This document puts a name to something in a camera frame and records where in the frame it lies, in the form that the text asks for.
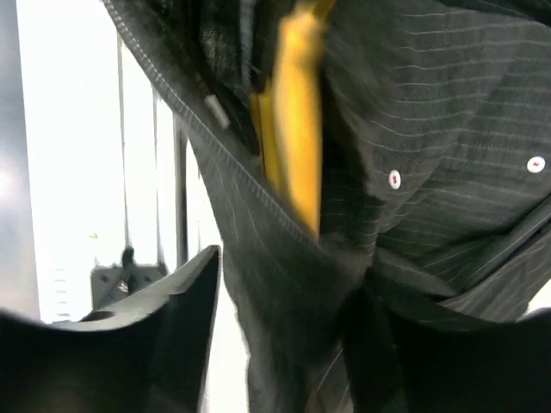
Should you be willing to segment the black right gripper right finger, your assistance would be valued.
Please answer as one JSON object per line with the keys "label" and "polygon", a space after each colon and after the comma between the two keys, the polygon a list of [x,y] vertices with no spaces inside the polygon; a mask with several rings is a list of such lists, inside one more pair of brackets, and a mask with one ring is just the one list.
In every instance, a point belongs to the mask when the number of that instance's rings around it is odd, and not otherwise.
{"label": "black right gripper right finger", "polygon": [[353,293],[344,305],[342,347],[355,412],[408,411],[387,315],[368,287]]}

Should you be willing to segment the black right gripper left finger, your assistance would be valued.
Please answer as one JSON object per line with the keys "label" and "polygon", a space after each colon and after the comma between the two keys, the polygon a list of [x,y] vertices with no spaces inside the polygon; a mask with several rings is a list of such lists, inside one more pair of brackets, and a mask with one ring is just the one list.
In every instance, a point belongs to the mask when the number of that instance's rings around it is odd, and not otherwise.
{"label": "black right gripper left finger", "polygon": [[145,345],[132,359],[149,367],[146,412],[200,411],[219,272],[216,245],[173,273],[162,262],[138,264],[131,247],[123,250],[119,265],[93,271],[93,309],[84,321],[121,321],[133,329],[130,342]]}

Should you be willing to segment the hanger of black shirt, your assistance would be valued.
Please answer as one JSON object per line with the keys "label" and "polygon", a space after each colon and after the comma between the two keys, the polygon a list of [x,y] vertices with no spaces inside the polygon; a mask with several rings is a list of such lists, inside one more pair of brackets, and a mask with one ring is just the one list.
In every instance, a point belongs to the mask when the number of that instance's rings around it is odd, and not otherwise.
{"label": "hanger of black shirt", "polygon": [[333,1],[299,1],[279,23],[272,76],[251,95],[263,172],[302,223],[319,235],[322,104],[319,63]]}

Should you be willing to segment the black pinstripe shirt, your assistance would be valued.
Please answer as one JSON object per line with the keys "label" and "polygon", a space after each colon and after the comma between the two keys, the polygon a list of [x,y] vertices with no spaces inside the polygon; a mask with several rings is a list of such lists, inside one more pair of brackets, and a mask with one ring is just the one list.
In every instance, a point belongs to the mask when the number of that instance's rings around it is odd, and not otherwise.
{"label": "black pinstripe shirt", "polygon": [[407,412],[547,412],[550,4],[333,1],[319,235],[273,189],[251,114],[299,1],[108,1],[183,119],[249,349],[251,412],[355,412],[344,305],[384,306]]}

